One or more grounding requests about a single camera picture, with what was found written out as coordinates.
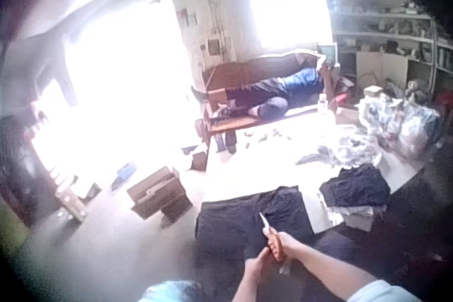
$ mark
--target white table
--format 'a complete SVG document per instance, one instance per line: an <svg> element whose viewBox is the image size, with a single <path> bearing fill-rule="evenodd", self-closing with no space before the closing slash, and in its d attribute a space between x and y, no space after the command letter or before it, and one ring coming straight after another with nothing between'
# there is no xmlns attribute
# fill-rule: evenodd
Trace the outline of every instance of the white table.
<svg viewBox="0 0 453 302"><path fill-rule="evenodd" d="M259 127L236 131L237 152L217 153L214 138L206 170L204 202L218 202L250 194L269 192L279 186L298 185L302 193L311 226L320 233L338 222L328 219L328 214L319 200L319 187L328 179L338 175L340 168L316 161L295 165L305 151L316 150L321 125L317 114L308 114L282 120ZM283 136L273 137L277 129ZM245 132L253 132L247 137ZM268 134L268 139L258 140ZM379 168L395 193L423 167L422 162L408 161L382 150Z"/></svg>

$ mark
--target window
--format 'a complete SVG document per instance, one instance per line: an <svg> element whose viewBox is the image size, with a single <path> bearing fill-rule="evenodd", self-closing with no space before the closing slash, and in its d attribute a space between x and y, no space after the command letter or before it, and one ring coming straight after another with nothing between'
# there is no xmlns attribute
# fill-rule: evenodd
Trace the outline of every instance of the window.
<svg viewBox="0 0 453 302"><path fill-rule="evenodd" d="M326 0L251 0L261 47L332 42Z"/></svg>

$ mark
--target wall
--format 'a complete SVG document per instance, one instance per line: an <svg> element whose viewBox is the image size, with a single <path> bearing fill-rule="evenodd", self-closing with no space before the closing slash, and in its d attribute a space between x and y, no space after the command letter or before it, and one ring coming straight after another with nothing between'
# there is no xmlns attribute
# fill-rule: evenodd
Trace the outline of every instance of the wall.
<svg viewBox="0 0 453 302"><path fill-rule="evenodd" d="M196 16L196 25L189 21L188 27L181 27L196 87L203 87L203 70L222 62L246 60L260 54L249 0L173 0L173 4L176 11L186 8L189 16ZM209 54L209 39L220 40L222 55Z"/></svg>

